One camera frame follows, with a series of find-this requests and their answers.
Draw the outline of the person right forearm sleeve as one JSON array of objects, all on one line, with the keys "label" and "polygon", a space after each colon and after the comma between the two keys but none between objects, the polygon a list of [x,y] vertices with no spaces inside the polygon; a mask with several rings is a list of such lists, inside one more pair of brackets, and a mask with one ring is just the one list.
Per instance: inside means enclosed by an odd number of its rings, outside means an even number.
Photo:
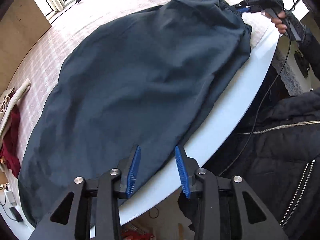
[{"label": "person right forearm sleeve", "polygon": [[292,28],[295,29],[295,34],[300,38],[300,40],[297,40],[293,33],[290,33],[291,40],[297,42],[299,50],[310,63],[315,77],[319,80],[319,42],[316,40],[311,30],[296,19],[294,15],[291,16],[290,22],[292,24],[290,31]]}]

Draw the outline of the person right hand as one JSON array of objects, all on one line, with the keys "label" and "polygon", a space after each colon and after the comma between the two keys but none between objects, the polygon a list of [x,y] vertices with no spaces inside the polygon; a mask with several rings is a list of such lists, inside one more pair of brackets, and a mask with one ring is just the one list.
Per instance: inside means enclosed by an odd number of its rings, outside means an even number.
[{"label": "person right hand", "polygon": [[285,11],[281,11],[277,15],[277,17],[272,17],[266,11],[262,11],[261,14],[264,15],[266,18],[270,19],[270,21],[275,25],[275,27],[278,29],[278,32],[280,34],[286,33],[287,26],[282,22],[282,20],[286,18]]}]

